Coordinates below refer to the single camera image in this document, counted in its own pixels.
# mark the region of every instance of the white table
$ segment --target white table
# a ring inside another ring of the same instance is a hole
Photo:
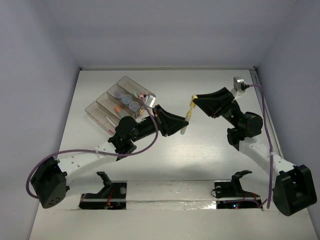
[[[85,108],[123,76],[154,92],[156,104],[180,116],[189,110],[193,94],[232,89],[234,76],[252,83],[248,70],[81,71],[60,150],[92,149],[110,137],[87,116]],[[249,88],[238,102],[243,112],[262,116],[254,89]],[[266,198],[268,175],[228,144],[229,127],[222,117],[212,119],[196,108],[185,135],[160,136],[147,152],[105,164],[98,170],[105,171],[112,181],[128,181],[131,199],[143,196],[182,202],[210,202],[211,180],[230,179],[235,172],[251,170],[252,174],[241,179],[243,188]],[[136,142],[138,149],[147,146],[153,137]],[[268,143],[265,132],[259,138]],[[273,204],[262,211],[181,208],[163,202],[161,207],[132,204],[127,210],[111,211],[80,210],[77,203],[79,196],[66,198],[50,209],[39,206],[30,239],[317,239],[306,209],[286,217]]]

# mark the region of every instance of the yellow brush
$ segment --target yellow brush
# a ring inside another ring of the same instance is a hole
[[[196,107],[196,104],[194,103],[194,99],[197,99],[197,95],[193,95],[191,98],[191,102],[190,102],[190,110],[187,112],[186,116],[185,116],[185,121],[189,122],[191,115],[192,115],[192,109],[194,109]],[[184,128],[182,128],[180,130],[181,135],[185,134],[187,130],[187,127],[185,126]]]

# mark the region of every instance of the white wall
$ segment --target white wall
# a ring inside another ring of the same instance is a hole
[[[80,66],[258,65],[296,0],[46,0]]]
[[[0,239],[29,239],[38,201],[25,182],[59,149],[79,68],[48,6],[0,0]]]
[[[311,169],[320,194],[320,1],[298,0],[258,68],[284,157]],[[320,236],[320,207],[309,207]]]

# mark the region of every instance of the orange marker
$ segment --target orange marker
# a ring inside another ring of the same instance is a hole
[[[115,106],[114,107],[116,113],[119,115],[119,117],[122,119],[123,117],[126,116],[126,114],[124,113],[123,110],[121,110],[121,108],[119,106]]]

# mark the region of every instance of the round container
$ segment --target round container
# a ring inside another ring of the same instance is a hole
[[[125,95],[125,91],[123,89],[117,89],[113,92],[114,96],[116,99],[120,100],[124,95]]]
[[[121,102],[122,102],[124,105],[128,106],[128,105],[132,102],[132,96],[130,96],[130,95],[128,95],[128,94],[123,95],[123,96],[121,97]]]
[[[137,103],[136,101],[133,101],[129,104],[129,109],[133,112],[137,111],[140,108],[140,104]]]

